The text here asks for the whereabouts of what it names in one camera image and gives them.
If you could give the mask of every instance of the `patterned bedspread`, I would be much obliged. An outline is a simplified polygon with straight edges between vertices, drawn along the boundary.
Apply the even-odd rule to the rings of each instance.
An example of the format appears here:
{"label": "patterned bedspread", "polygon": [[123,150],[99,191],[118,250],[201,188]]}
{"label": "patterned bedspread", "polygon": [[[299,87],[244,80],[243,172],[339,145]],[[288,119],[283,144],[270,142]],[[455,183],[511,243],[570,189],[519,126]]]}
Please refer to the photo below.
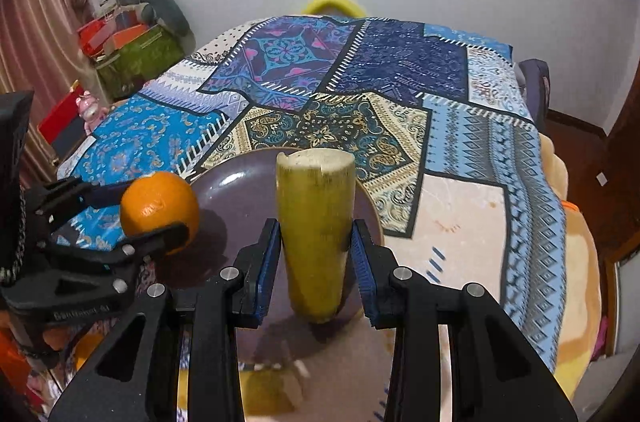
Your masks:
{"label": "patterned bedspread", "polygon": [[[187,181],[271,146],[350,151],[386,245],[434,283],[483,283],[549,369],[565,303],[565,217],[511,47],[380,18],[282,16],[229,30],[113,111],[59,176]],[[73,220],[108,249],[118,208]]]}

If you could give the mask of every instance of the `striped curtain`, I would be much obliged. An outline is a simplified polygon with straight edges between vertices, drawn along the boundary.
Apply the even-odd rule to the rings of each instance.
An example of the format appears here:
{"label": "striped curtain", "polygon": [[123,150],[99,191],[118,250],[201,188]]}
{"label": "striped curtain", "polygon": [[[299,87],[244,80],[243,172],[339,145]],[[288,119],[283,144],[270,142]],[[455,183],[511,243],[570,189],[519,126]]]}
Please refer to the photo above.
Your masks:
{"label": "striped curtain", "polygon": [[88,0],[0,0],[0,91],[34,89],[20,180],[54,180],[53,151],[36,126],[75,80],[101,96],[76,30],[91,19]]}

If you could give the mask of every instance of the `clutter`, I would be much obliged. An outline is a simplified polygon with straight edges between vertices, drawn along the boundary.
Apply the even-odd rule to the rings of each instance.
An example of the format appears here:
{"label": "clutter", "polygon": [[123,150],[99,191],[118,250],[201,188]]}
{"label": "clutter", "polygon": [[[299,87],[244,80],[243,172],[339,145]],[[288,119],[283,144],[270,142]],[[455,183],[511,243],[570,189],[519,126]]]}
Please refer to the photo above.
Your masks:
{"label": "clutter", "polygon": [[130,97],[180,61],[180,41],[188,34],[193,38],[174,0],[105,0],[98,16],[78,29],[80,48],[112,102]]}
{"label": "clutter", "polygon": [[104,42],[104,53],[107,54],[107,56],[110,56],[116,50],[124,47],[130,41],[133,41],[144,34],[147,30],[149,30],[149,28],[145,24],[138,24],[115,32],[107,41]]}
{"label": "clutter", "polygon": [[184,57],[175,37],[160,25],[148,29],[96,65],[98,77],[113,101],[126,99],[146,81],[157,78]]}
{"label": "clutter", "polygon": [[0,372],[4,373],[15,391],[24,393],[31,367],[18,351],[11,335],[2,328],[0,328]]}
{"label": "clutter", "polygon": [[147,2],[153,6],[158,21],[179,38],[190,33],[189,22],[175,0],[116,0],[121,6]]}
{"label": "clutter", "polygon": [[82,368],[82,365],[89,358],[89,355],[92,354],[103,339],[104,336],[100,332],[88,333],[82,336],[82,339],[76,344],[76,351],[74,352],[76,371]]}

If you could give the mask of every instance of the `paisley pattern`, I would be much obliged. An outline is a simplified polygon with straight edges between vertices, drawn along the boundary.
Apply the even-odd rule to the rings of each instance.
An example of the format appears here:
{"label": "paisley pattern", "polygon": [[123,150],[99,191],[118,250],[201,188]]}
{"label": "paisley pattern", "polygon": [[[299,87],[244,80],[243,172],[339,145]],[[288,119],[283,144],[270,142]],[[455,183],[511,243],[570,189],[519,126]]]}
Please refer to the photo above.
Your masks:
{"label": "paisley pattern", "polygon": [[239,41],[200,91],[237,90],[260,106],[300,110],[354,27],[309,16],[262,22]]}
{"label": "paisley pattern", "polygon": [[466,100],[465,47],[422,30],[414,22],[366,21],[326,90],[377,91],[410,105],[421,92]]}
{"label": "paisley pattern", "polygon": [[[96,141],[72,175],[113,184],[154,171],[181,173],[188,156],[194,158],[197,151],[201,157],[203,140],[213,143],[227,122],[221,112],[192,115],[135,95],[94,131]],[[71,224],[80,232],[78,245],[109,250],[122,237],[119,212],[118,206],[87,208],[73,218]]]}
{"label": "paisley pattern", "polygon": [[252,108],[207,157],[209,169],[251,149],[332,147],[353,154],[385,232],[410,237],[428,123],[425,110],[377,94],[315,94],[303,112]]}

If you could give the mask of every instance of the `plate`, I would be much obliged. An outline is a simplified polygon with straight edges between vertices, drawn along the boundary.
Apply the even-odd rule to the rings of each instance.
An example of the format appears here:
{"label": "plate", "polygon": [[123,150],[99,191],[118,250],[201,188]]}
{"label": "plate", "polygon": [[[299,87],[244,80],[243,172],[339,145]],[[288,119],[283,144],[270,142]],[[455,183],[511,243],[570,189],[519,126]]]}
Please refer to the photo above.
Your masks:
{"label": "plate", "polygon": [[[156,263],[158,281],[172,288],[199,287],[231,265],[238,251],[257,242],[264,221],[277,218],[276,157],[296,148],[266,148],[231,158],[203,173],[191,184],[200,205],[200,230],[180,253]],[[354,218],[364,219],[374,243],[383,245],[382,227],[369,194],[357,184]],[[362,303],[351,260],[337,316],[323,325],[297,317],[287,292],[284,254],[280,254],[269,314],[258,330],[236,330],[238,360],[280,363],[319,352],[356,315]]]}

